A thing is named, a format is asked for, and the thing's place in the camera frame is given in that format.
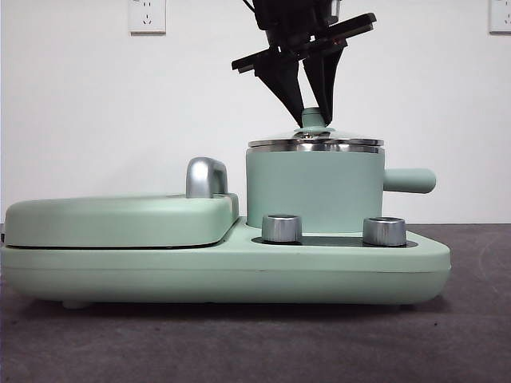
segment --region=silver control knob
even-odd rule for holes
[[[263,241],[300,242],[302,240],[302,219],[297,215],[270,214],[263,217]]]
[[[405,220],[392,217],[366,218],[362,240],[376,246],[404,246]]]

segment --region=gray carpet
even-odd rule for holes
[[[511,381],[511,225],[412,225],[452,249],[416,306],[96,304],[2,286],[4,382]]]

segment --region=wall outlet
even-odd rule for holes
[[[129,31],[132,34],[164,34],[166,30],[166,0],[129,0]]]
[[[511,34],[511,0],[489,0],[489,32]]]

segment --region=mint green pot handle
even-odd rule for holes
[[[437,177],[429,169],[385,169],[383,190],[386,192],[429,193]]]

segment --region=stainless steel lid rim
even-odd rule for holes
[[[385,150],[381,146],[361,144],[273,144],[250,147],[247,153],[257,152],[359,152],[382,154]]]
[[[271,145],[297,145],[297,144],[354,144],[364,146],[383,146],[383,140],[373,140],[369,138],[289,138],[276,140],[257,140],[248,143],[249,148]]]

